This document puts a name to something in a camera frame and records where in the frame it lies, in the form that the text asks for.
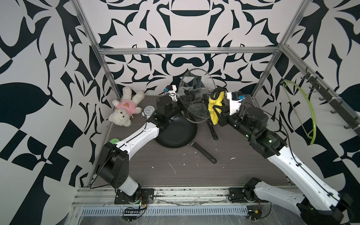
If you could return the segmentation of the yellow cleaning cloth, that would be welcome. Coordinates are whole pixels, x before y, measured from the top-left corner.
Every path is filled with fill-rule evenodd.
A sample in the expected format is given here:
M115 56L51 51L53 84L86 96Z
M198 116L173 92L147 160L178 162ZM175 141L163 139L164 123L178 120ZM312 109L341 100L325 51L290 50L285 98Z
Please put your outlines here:
M208 111L210 113L213 125L217 125L220 115L222 113L222 101L224 99L226 87L217 87L214 89L209 97Z

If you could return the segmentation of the large glass pot lid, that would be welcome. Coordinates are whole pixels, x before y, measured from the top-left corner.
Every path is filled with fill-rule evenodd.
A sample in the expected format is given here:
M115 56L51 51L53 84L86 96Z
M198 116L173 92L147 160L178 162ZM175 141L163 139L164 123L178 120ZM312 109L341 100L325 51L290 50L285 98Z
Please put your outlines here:
M208 103L210 94L215 88L215 82L207 71L194 68L185 73L178 87L178 97L194 95L187 112L184 113L188 121L198 124L210 118Z

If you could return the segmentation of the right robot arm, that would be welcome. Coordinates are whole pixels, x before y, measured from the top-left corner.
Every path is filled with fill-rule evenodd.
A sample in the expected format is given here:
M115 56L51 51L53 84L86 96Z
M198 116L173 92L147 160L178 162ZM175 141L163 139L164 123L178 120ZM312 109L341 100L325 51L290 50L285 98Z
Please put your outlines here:
M350 211L352 198L323 182L283 138L269 130L269 117L262 109L250 107L243 116L231 114L226 106L221 110L215 112L220 126L230 125L245 136L252 149L279 168L301 191L293 193L252 178L244 187L247 200L274 203L300 216L307 225L345 224L344 213Z

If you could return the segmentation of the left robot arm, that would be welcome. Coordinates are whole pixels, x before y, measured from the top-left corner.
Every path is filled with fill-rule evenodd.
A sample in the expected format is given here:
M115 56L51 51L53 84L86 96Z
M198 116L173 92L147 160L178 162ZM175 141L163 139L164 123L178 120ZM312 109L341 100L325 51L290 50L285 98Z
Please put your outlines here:
M185 119L184 115L192 99L190 95L178 97L176 106L173 106L170 96L159 97L155 112L139 130L102 147L94 169L96 176L130 198L138 198L141 186L129 176L131 158L153 139L167 148L188 145L197 135L197 125Z

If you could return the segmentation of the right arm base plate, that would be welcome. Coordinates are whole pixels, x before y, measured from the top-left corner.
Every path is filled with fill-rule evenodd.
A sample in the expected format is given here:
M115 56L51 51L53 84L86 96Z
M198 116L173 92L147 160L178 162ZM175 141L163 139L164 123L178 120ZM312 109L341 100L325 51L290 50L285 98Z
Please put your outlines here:
M228 191L227 198L232 203L257 203L263 201L256 196L254 190L248 187L230 187Z

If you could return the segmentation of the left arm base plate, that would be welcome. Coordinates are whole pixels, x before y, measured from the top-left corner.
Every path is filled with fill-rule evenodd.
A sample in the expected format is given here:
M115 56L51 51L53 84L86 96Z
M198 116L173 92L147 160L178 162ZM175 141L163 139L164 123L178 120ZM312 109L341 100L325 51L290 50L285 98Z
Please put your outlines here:
M151 202L154 198L155 189L140 187L132 196L127 195L120 189L115 190L114 204L143 204Z

